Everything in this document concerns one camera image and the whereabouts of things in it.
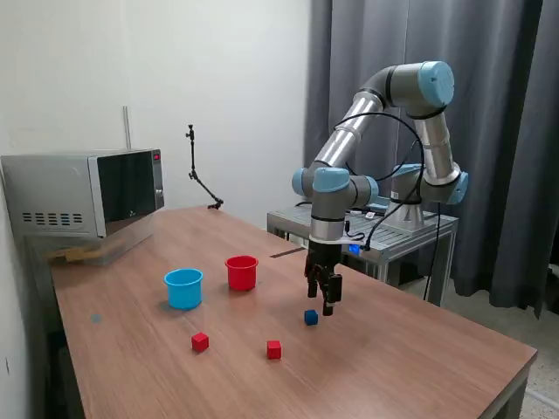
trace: white wall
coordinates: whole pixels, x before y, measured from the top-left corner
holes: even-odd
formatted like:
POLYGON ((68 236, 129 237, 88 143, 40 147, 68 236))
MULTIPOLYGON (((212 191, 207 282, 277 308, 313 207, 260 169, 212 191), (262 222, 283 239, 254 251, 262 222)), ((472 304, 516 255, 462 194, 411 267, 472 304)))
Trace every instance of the white wall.
MULTIPOLYGON (((0 114, 0 152, 10 143, 0 114)), ((31 364, 24 316, 29 300, 15 255, 10 220, 0 197, 0 417, 31 417, 31 364)))
POLYGON ((310 0, 126 0, 135 147, 162 149, 167 208, 212 203, 266 225, 297 201, 310 0))
POLYGON ((3 2, 0 108, 13 152, 126 146, 122 29, 114 0, 3 2))

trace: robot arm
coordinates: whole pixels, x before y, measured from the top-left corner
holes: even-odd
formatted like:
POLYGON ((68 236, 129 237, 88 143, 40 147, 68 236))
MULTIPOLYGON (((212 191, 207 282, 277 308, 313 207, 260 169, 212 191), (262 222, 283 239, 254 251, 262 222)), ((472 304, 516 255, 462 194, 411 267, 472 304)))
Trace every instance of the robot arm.
MULTIPOLYGON (((443 113, 453 93, 452 70, 441 61, 395 65, 381 70, 355 95, 343 118, 345 122, 335 127, 310 167, 299 169, 293 175, 293 190, 312 202, 305 276, 308 297, 315 297, 318 286, 321 288, 324 315, 331 315, 335 302, 342 298, 342 277, 334 273, 334 267, 342 254, 345 210, 371 204, 378 196, 374 179, 350 176, 341 168, 376 117, 356 115, 380 112, 389 106, 404 107, 414 120, 424 148, 422 195, 425 191, 432 201, 458 203, 466 191, 467 174, 460 171, 452 158, 443 113)), ((400 193, 402 189, 412 190, 417 180, 420 167, 409 166, 413 167, 394 176, 393 189, 396 186, 400 193)))

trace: gray curtain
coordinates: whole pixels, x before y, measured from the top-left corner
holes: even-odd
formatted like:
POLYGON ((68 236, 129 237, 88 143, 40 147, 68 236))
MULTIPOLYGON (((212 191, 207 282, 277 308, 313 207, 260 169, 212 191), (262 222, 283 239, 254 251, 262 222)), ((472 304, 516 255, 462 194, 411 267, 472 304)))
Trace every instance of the gray curtain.
MULTIPOLYGON (((456 291, 488 290, 495 306, 539 310, 559 217, 559 2, 316 0, 313 7, 306 163, 371 74, 446 61, 455 76, 445 112, 452 151, 470 173, 465 201, 443 208, 460 219, 456 291)), ((376 119, 354 169, 385 175, 409 144, 395 121, 376 119)), ((383 195, 389 190, 384 182, 383 195)))

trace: blue joint cap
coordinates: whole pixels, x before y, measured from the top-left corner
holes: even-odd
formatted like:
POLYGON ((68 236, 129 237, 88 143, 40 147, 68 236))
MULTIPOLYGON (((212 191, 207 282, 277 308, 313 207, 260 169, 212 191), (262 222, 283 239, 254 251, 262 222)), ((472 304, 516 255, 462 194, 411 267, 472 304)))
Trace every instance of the blue joint cap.
POLYGON ((393 176, 400 176, 405 175, 406 173, 417 172, 421 169, 421 164, 419 163, 409 163, 403 164, 401 168, 399 168, 393 176))
POLYGON ((307 326, 314 326, 318 323, 318 313, 315 310, 306 310, 304 319, 307 326))
POLYGON ((349 185, 349 172, 345 168, 318 168, 314 172, 313 189, 316 192, 336 192, 349 185))
POLYGON ((460 177, 454 186, 454 191, 449 196, 448 201, 446 201, 447 204, 455 205, 462 202, 462 199, 464 199, 464 195, 466 194, 466 190, 468 189, 468 178, 469 176, 467 172, 460 173, 460 177))
POLYGON ((373 179, 372 177, 369 176, 366 177, 370 185, 370 197, 369 197, 369 201, 367 202, 367 205, 371 205, 378 197, 378 183, 376 183, 376 180, 373 179))
POLYGON ((291 178, 291 187, 299 196, 305 196, 305 191, 303 190, 303 173, 305 170, 305 168, 298 168, 291 178))
POLYGON ((447 106, 454 96, 454 75, 444 61, 425 61, 418 71, 419 90, 430 105, 447 106))

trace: metal rod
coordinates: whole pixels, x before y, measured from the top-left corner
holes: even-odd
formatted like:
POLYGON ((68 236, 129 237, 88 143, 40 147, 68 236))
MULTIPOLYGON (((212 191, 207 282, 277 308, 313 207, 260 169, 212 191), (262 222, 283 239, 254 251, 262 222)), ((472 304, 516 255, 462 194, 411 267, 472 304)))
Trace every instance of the metal rod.
POLYGON ((132 140, 130 138, 130 121, 128 120, 128 106, 122 107, 122 116, 124 118, 124 135, 126 138, 126 149, 132 149, 132 140))
POLYGON ((550 399, 549 397, 547 397, 546 395, 543 395, 542 393, 538 393, 537 391, 533 390, 532 388, 526 388, 526 394, 531 396, 531 397, 534 397, 536 400, 539 400, 540 402, 542 402, 546 406, 549 406, 552 409, 559 410, 559 402, 556 402, 555 400, 550 399))

